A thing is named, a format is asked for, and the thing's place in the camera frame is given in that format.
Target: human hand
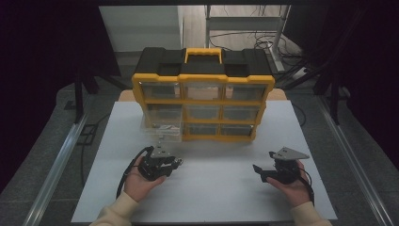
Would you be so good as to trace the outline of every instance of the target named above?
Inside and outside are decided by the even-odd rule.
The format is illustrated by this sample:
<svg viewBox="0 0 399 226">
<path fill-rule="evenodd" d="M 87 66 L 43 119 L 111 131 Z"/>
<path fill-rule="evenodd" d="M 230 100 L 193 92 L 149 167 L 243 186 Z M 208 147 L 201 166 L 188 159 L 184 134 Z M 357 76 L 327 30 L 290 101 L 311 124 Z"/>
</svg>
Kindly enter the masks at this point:
<svg viewBox="0 0 399 226">
<path fill-rule="evenodd" d="M 143 156 L 140 156 L 136 160 L 135 166 L 138 166 L 142 158 Z M 137 167 L 133 167 L 129 175 L 126 177 L 123 191 L 136 202 L 140 202 L 147 197 L 148 193 L 150 193 L 154 187 L 164 183 L 166 178 L 166 176 L 163 176 L 159 177 L 155 181 L 148 181 L 141 175 Z"/>
<path fill-rule="evenodd" d="M 305 174 L 305 171 L 304 171 L 305 168 L 304 168 L 303 164 L 299 160 L 296 160 L 296 162 L 298 164 L 298 167 L 300 169 L 302 169 L 300 171 L 300 176 L 305 181 L 308 182 L 308 177 Z M 273 187 L 277 188 L 282 193 L 284 193 L 284 195 L 287 197 L 288 202 L 293 207 L 297 207 L 300 204 L 303 204 L 305 202 L 309 202 L 311 200 L 311 198 L 309 197 L 309 192 L 308 192 L 307 188 L 299 180 L 296 180 L 296 181 L 294 181 L 293 183 L 291 183 L 289 185 L 282 184 L 278 180 L 273 179 L 271 177 L 267 177 L 266 181 L 270 185 L 272 185 Z"/>
</svg>

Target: white table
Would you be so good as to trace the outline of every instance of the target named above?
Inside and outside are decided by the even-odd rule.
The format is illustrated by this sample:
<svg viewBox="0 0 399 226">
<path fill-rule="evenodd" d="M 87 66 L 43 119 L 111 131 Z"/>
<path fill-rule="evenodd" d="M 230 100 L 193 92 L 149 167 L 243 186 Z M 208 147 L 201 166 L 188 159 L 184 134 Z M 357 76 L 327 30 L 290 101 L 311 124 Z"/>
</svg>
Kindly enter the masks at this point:
<svg viewBox="0 0 399 226">
<path fill-rule="evenodd" d="M 72 222 L 91 222 L 115 200 L 120 177 L 132 158 L 154 145 L 139 131 L 142 111 L 135 102 L 116 102 Z M 252 142 L 195 140 L 166 147 L 184 160 L 136 209 L 133 223 L 246 223 L 292 220 L 284 196 L 261 181 L 252 164 L 273 170 L 268 152 L 283 146 L 309 154 L 289 101 L 268 101 Z M 302 160 L 313 180 L 315 206 L 336 219 L 312 158 Z"/>
</svg>

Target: sleeve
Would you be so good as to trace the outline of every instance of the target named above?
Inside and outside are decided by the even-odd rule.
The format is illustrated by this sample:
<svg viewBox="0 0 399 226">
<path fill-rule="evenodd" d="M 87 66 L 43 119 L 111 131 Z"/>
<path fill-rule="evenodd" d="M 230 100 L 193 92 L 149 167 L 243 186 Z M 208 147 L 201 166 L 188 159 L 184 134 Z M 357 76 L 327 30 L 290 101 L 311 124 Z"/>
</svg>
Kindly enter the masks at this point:
<svg viewBox="0 0 399 226">
<path fill-rule="evenodd" d="M 97 220 L 91 223 L 90 226 L 130 226 L 132 225 L 130 217 L 136 207 L 138 207 L 138 202 L 122 191 L 114 203 L 102 209 Z"/>
<path fill-rule="evenodd" d="M 303 203 L 293 209 L 291 214 L 294 218 L 295 226 L 331 226 L 332 224 L 322 219 L 317 213 L 311 202 Z"/>
</svg>

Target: white wall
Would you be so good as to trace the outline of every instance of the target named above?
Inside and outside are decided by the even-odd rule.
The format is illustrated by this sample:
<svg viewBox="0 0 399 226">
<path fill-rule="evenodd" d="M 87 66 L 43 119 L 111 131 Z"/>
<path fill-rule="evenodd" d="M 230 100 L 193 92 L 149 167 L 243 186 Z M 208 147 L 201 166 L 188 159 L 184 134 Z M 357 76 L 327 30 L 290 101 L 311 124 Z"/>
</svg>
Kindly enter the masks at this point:
<svg viewBox="0 0 399 226">
<path fill-rule="evenodd" d="M 100 7 L 114 52 L 181 49 L 177 6 Z"/>
</svg>

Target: metal rail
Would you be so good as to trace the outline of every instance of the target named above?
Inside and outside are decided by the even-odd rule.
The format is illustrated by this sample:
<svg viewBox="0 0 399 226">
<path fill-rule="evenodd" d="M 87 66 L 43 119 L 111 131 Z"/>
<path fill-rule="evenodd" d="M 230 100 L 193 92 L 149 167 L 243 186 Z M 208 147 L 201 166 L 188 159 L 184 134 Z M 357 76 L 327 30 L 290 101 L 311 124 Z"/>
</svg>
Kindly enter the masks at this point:
<svg viewBox="0 0 399 226">
<path fill-rule="evenodd" d="M 392 222 L 392 219 L 385 207 L 384 202 L 378 195 L 373 184 L 370 182 L 369 178 L 367 177 L 366 172 L 364 171 L 363 167 L 361 166 L 360 162 L 356 158 L 356 155 L 350 146 L 346 136 L 343 133 L 340 125 L 336 125 L 334 120 L 330 117 L 328 111 L 328 104 L 324 97 L 318 97 L 317 103 L 319 104 L 320 109 L 322 110 L 323 115 L 326 118 L 327 124 L 330 127 L 332 134 L 336 138 L 338 145 L 343 152 L 343 155 L 355 175 L 356 180 L 360 186 L 361 191 L 363 192 L 364 196 L 366 197 L 367 202 L 370 204 L 375 218 L 378 220 L 379 225 L 395 225 Z"/>
<path fill-rule="evenodd" d="M 92 102 L 93 97 L 89 96 L 85 104 L 86 109 L 90 109 Z M 70 159 L 73 147 L 76 144 L 76 141 L 79 138 L 87 119 L 88 113 L 85 113 L 83 114 L 81 120 L 72 126 L 67 138 L 64 141 L 64 144 L 58 153 L 58 156 L 56 157 L 56 160 L 54 161 L 53 166 L 47 175 L 46 180 L 41 186 L 39 195 L 36 197 L 32 207 L 29 210 L 23 226 L 39 225 L 47 205 L 50 202 L 54 191 L 56 190 L 56 185 L 58 184 L 59 178 L 61 177 L 62 172 L 64 171 L 68 160 Z"/>
</svg>

